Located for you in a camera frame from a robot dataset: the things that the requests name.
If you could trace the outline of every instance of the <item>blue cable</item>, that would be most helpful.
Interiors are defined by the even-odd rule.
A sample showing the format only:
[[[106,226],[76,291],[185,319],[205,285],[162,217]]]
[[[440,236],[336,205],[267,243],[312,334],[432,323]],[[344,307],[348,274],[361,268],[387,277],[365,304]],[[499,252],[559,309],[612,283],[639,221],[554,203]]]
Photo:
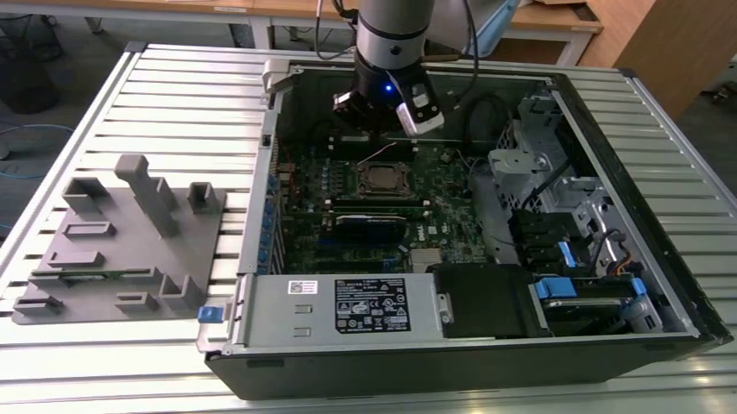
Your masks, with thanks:
[[[6,177],[8,179],[40,179],[41,177],[45,177],[45,174],[40,175],[14,175],[8,174],[5,172],[0,172],[0,177]]]

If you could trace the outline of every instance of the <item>metal slatted table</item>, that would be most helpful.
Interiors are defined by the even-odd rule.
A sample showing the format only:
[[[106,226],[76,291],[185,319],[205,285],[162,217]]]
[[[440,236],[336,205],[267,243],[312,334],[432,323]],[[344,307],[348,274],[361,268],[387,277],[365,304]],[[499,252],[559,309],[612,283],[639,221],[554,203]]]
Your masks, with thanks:
[[[18,326],[10,321],[62,218],[70,177],[113,176],[142,153],[169,186],[228,191],[208,303],[232,294],[255,149],[263,63],[309,54],[148,45],[126,52],[0,250],[0,412],[437,411],[471,413],[733,412],[737,342],[651,364],[604,384],[360,399],[237,400],[196,351],[196,320]],[[535,71],[548,66],[490,64]],[[444,66],[467,66],[464,63]],[[570,77],[674,245],[730,326],[737,324],[737,203],[635,78],[559,68]],[[222,340],[224,325],[206,334]]]

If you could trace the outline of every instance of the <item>wooden table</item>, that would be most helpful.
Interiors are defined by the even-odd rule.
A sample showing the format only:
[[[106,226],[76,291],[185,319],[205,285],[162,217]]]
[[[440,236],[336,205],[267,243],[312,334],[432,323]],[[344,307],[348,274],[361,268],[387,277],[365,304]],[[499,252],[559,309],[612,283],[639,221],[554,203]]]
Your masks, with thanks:
[[[347,0],[355,7],[357,1]],[[0,11],[46,15],[110,17],[140,20],[249,24],[255,47],[272,48],[273,26],[313,26],[315,0],[212,0],[172,2],[165,0],[0,0]],[[345,28],[331,2],[323,2],[321,27]],[[600,32],[599,22],[582,20],[567,6],[530,4],[512,18],[504,38],[520,41],[564,43],[556,61],[575,65],[591,36]]]

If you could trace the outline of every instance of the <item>warning label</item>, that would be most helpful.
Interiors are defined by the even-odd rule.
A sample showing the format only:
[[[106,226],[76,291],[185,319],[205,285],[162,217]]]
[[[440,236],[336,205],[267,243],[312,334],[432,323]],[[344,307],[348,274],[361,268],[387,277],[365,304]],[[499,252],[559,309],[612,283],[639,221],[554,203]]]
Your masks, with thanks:
[[[340,334],[411,330],[404,280],[335,280],[335,330]]]

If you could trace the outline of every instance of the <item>floor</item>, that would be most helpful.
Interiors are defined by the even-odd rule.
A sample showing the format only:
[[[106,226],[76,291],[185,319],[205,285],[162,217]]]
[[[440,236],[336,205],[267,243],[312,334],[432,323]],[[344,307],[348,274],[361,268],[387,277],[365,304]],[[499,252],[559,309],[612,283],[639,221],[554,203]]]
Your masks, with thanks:
[[[62,94],[62,101],[48,111],[33,116],[14,115],[0,103],[0,128],[2,122],[54,123],[73,127],[94,98],[106,74],[120,58],[129,41],[232,47],[229,28],[224,24],[184,22],[138,22],[105,19],[104,33],[93,35],[80,17],[58,17],[56,33],[65,55],[45,64],[52,80]],[[307,50],[311,33],[300,36],[308,41],[288,41],[285,30],[276,29],[276,47]],[[321,50],[340,50],[348,39],[348,32],[321,30]],[[241,42],[247,35],[237,33]],[[737,131],[737,98],[723,106],[710,104],[707,97],[699,97],[678,125],[729,188],[737,192],[737,162],[733,162],[733,139]],[[42,174],[53,164],[61,151],[66,134],[61,130],[25,129],[2,135],[2,143],[12,155],[0,160],[0,173],[16,175]],[[0,177],[0,237],[8,234],[40,179],[8,179]]]

